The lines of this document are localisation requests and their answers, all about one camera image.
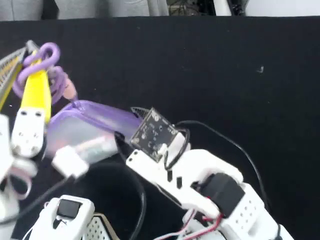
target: black sensor module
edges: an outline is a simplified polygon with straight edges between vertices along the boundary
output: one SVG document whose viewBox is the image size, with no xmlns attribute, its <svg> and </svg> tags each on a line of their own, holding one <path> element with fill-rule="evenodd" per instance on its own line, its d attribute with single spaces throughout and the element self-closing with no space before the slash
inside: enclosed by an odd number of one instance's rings
<svg viewBox="0 0 320 240">
<path fill-rule="evenodd" d="M 162 156 L 158 154 L 158 150 L 162 144 L 169 147 L 177 134 L 175 127 L 152 108 L 131 138 L 130 143 L 159 162 Z"/>
</svg>

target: gray cloth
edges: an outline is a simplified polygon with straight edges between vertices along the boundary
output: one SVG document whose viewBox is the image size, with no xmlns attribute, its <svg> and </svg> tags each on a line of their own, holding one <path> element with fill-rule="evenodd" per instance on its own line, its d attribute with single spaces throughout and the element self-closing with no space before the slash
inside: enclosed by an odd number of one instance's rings
<svg viewBox="0 0 320 240">
<path fill-rule="evenodd" d="M 0 0 L 0 21 L 40 20 L 43 0 Z"/>
<path fill-rule="evenodd" d="M 0 0 L 0 21 L 40 20 L 45 0 Z M 59 19 L 167 16 L 166 0 L 55 0 Z"/>
</svg>

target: black tabletop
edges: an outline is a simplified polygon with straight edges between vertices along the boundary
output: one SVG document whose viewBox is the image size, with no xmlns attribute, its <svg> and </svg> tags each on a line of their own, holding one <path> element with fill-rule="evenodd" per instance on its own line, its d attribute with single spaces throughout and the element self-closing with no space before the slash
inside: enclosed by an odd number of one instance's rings
<svg viewBox="0 0 320 240">
<path fill-rule="evenodd" d="M 56 42 L 59 64 L 80 99 L 121 109 L 154 106 L 172 123 L 199 120 L 229 136 L 256 163 L 276 221 L 296 240 L 319 237 L 320 18 L 1 22 L 0 32 L 1 57 L 29 39 Z M 11 93 L 2 113 L 14 119 L 18 108 Z M 190 130 L 193 148 L 238 167 L 259 193 L 255 173 L 238 149 L 200 127 Z M 60 178 L 44 164 L 21 208 Z M 183 211 L 143 184 L 147 213 L 138 239 L 178 230 Z M 140 202 L 120 170 L 97 170 L 63 192 L 94 201 L 121 239 L 133 230 Z M 14 237 L 22 238 L 41 208 L 18 222 Z"/>
</svg>

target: red and white wire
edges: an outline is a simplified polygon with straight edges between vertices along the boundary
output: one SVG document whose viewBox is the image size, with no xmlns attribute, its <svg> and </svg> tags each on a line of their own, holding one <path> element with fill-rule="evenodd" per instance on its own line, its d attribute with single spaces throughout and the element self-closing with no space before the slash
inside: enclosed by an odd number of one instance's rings
<svg viewBox="0 0 320 240">
<path fill-rule="evenodd" d="M 172 233 L 168 233 L 168 234 L 159 236 L 159 237 L 155 238 L 154 240 L 164 240 L 164 239 L 167 239 L 167 238 L 170 238 L 170 237 L 179 236 L 181 234 L 184 234 L 186 232 L 186 230 L 188 229 L 188 227 L 189 227 L 189 223 L 191 222 L 191 219 L 193 219 L 195 217 L 196 213 L 197 213 L 197 211 L 194 210 L 194 209 L 191 209 L 188 212 L 191 212 L 190 217 L 185 222 L 185 224 L 183 225 L 181 230 L 179 230 L 177 232 L 172 232 Z"/>
<path fill-rule="evenodd" d="M 223 214 L 220 214 L 218 216 L 218 218 L 216 219 L 215 224 L 213 224 L 211 226 L 208 226 L 208 227 L 206 227 L 204 229 L 201 229 L 199 231 L 195 231 L 195 232 L 193 232 L 191 234 L 188 234 L 184 238 L 182 238 L 182 240 L 196 239 L 198 237 L 201 237 L 201 236 L 203 236 L 205 234 L 208 234 L 208 233 L 211 233 L 211 232 L 217 230 L 217 228 L 219 227 L 219 224 L 220 224 L 220 222 L 222 220 L 222 217 L 223 217 Z"/>
</svg>

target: white plastic bracket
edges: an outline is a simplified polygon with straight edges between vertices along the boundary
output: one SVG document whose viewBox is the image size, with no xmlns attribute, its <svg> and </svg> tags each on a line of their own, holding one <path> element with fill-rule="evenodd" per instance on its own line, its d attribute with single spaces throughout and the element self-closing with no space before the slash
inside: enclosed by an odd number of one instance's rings
<svg viewBox="0 0 320 240">
<path fill-rule="evenodd" d="M 9 137 L 9 119 L 6 115 L 0 114 L 0 182 L 7 176 L 7 173 L 14 163 Z"/>
<path fill-rule="evenodd" d="M 156 162 L 141 150 L 135 150 L 126 164 L 183 209 L 196 209 L 211 218 L 220 214 L 218 207 L 191 185 L 196 182 L 201 184 L 216 173 L 225 173 L 238 183 L 243 181 L 243 176 L 236 167 L 202 149 L 186 151 L 172 168 L 171 180 L 168 179 L 163 161 Z"/>
<path fill-rule="evenodd" d="M 36 156 L 43 147 L 45 111 L 37 107 L 23 107 L 17 112 L 12 135 L 12 150 L 24 158 Z"/>
</svg>

